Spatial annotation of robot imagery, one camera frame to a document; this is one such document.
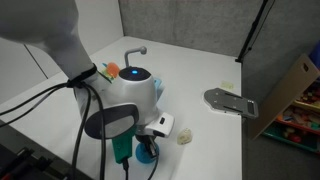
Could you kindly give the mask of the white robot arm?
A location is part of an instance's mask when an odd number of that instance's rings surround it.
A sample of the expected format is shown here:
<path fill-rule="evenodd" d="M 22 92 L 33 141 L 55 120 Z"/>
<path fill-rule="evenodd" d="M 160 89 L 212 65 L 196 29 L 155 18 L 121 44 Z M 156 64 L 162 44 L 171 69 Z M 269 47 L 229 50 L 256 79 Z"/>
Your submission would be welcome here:
<path fill-rule="evenodd" d="M 127 64 L 108 80 L 82 45 L 78 19 L 75 0 L 0 0 L 0 37 L 39 48 L 55 61 L 88 117 L 86 134 L 117 142 L 132 132 L 156 156 L 154 139 L 170 135 L 174 118 L 157 107 L 154 77 Z"/>

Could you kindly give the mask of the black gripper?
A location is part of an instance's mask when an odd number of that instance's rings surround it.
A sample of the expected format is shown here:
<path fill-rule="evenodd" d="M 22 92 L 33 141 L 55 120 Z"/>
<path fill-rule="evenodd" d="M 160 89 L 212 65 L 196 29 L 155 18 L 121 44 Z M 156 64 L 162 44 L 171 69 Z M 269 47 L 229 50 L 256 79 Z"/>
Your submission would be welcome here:
<path fill-rule="evenodd" d="M 139 143 L 142 143 L 151 156 L 157 156 L 159 154 L 158 147 L 155 143 L 155 136 L 151 135 L 136 135 L 136 139 Z"/>

